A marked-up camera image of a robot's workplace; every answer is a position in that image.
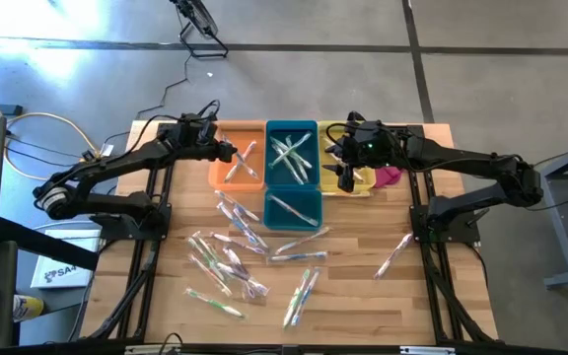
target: yellow tray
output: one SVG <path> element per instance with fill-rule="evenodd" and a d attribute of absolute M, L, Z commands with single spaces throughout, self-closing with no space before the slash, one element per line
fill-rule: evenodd
<path fill-rule="evenodd" d="M 336 164 L 334 159 L 330 157 L 324 150 L 329 145 L 326 140 L 329 141 L 327 136 L 325 135 L 325 129 L 331 125 L 332 123 L 343 123 L 343 121 L 320 121 L 319 124 L 319 164 Z M 343 135 L 343 127 L 334 126 L 330 128 L 330 135 L 334 139 L 339 139 Z M 343 192 L 339 189 L 338 183 L 338 176 L 329 171 L 328 169 L 321 168 L 319 173 L 319 189 L 321 192 Z M 365 169 L 358 169 L 356 172 L 363 178 L 363 182 L 355 179 L 354 180 L 354 191 L 353 193 L 368 191 L 374 184 L 376 183 L 376 173 L 374 169 L 365 168 Z"/>

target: gray floor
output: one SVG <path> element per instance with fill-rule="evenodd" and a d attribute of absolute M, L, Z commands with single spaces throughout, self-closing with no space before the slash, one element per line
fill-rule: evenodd
<path fill-rule="evenodd" d="M 205 3 L 221 38 L 230 43 L 409 44 L 399 0 Z M 568 2 L 411 4 L 421 45 L 568 47 Z M 0 0 L 0 36 L 177 42 L 178 29 L 173 8 L 162 0 Z M 101 144 L 127 130 L 137 110 L 158 103 L 163 88 L 182 77 L 186 56 L 184 51 L 37 49 L 15 42 L 0 47 L 0 102 L 70 117 Z M 518 153 L 530 162 L 568 150 L 567 55 L 423 55 L 422 61 L 435 121 L 451 124 L 459 147 Z M 409 53 L 236 51 L 228 61 L 191 60 L 188 77 L 189 83 L 170 91 L 165 112 L 194 111 L 220 99 L 222 119 L 344 119 L 357 109 L 372 119 L 423 121 Z M 15 131 L 70 153 L 86 149 L 57 122 L 28 120 Z M 15 160 L 36 175 L 56 171 Z M 469 177 L 464 182 L 467 189 L 483 184 Z M 31 206 L 35 185 L 6 169 L 0 214 L 28 226 L 46 222 Z M 546 213 L 499 206 L 479 228 L 500 337 L 568 349 L 568 287 L 546 291 L 542 285 L 543 277 L 566 270 Z M 73 315 L 70 310 L 24 323 L 22 342 L 62 340 Z M 37 328 L 54 331 L 39 337 Z"/>

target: blue tray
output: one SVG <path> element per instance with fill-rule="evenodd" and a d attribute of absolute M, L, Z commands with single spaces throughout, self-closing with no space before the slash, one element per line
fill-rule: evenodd
<path fill-rule="evenodd" d="M 300 213 L 316 219 L 319 225 L 315 227 L 287 211 L 277 202 L 269 200 L 270 194 L 286 202 Z M 264 225 L 269 229 L 316 231 L 323 223 L 322 215 L 321 192 L 317 190 L 269 189 L 264 194 Z"/>
<path fill-rule="evenodd" d="M 309 182 L 298 184 L 291 172 L 283 162 L 278 163 L 273 169 L 268 164 L 273 162 L 278 154 L 271 147 L 270 137 L 285 142 L 286 136 L 290 135 L 293 143 L 297 142 L 311 131 L 313 134 L 304 142 L 296 152 L 313 165 L 306 169 Z M 312 120 L 269 120 L 266 122 L 266 147 L 264 148 L 264 182 L 269 188 L 292 188 L 292 189 L 317 189 L 320 183 L 320 154 L 318 141 L 317 123 Z"/>

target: orange bin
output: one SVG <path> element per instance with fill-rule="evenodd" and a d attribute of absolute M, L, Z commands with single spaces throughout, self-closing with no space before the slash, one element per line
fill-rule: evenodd
<path fill-rule="evenodd" d="M 259 191 L 264 187 L 264 145 L 266 139 L 265 121 L 217 121 L 216 138 L 221 139 L 222 133 L 238 148 L 242 154 L 252 141 L 256 145 L 248 155 L 246 163 L 257 173 L 258 178 L 247 173 L 247 169 L 239 167 L 234 177 L 225 182 L 227 173 L 236 164 L 238 159 L 234 156 L 232 163 L 216 161 L 209 168 L 209 184 L 221 191 Z"/>

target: wooden table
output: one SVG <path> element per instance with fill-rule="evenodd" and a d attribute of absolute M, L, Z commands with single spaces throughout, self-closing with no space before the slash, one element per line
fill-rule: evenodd
<path fill-rule="evenodd" d="M 133 123 L 129 143 L 139 135 L 143 122 Z M 155 122 L 142 142 L 154 138 Z M 425 135 L 443 146 L 453 147 L 448 124 L 425 124 Z M 207 183 L 208 162 L 180 161 L 174 171 L 170 202 L 173 218 L 168 238 L 162 243 L 157 277 L 146 332 L 147 342 L 161 342 L 172 331 L 186 343 L 263 344 L 433 344 L 434 335 L 424 271 L 418 245 L 410 245 L 393 263 L 383 280 L 372 276 L 402 237 L 410 232 L 408 179 L 376 190 L 370 198 L 326 197 L 323 223 L 332 228 L 324 237 L 291 251 L 328 250 L 326 261 L 292 261 L 267 265 L 250 251 L 238 250 L 250 273 L 270 292 L 264 304 L 249 304 L 233 288 L 226 298 L 213 283 L 187 260 L 190 248 L 185 238 L 196 231 L 210 231 L 244 241 L 229 220 L 215 208 L 218 198 Z M 144 190 L 148 172 L 121 177 L 117 193 Z M 158 189 L 161 189 L 159 174 Z M 459 174 L 433 172 L 438 194 L 463 193 Z M 232 193 L 245 207 L 261 217 L 263 192 Z M 426 191 L 422 189 L 423 203 Z M 255 230 L 273 248 L 308 233 Z M 115 243 L 100 258 L 91 290 L 82 334 L 90 334 L 115 307 L 126 284 L 133 242 Z M 464 245 L 450 244 L 449 261 L 459 299 L 483 330 L 497 336 L 488 292 L 479 260 Z M 321 267 L 319 281 L 303 313 L 301 324 L 282 330 L 282 320 L 293 291 L 309 265 Z M 248 316 L 238 320 L 183 294 L 186 286 L 227 303 Z M 139 299 L 135 300 L 130 327 L 136 323 Z M 451 333 L 448 309 L 441 304 L 445 330 Z"/>

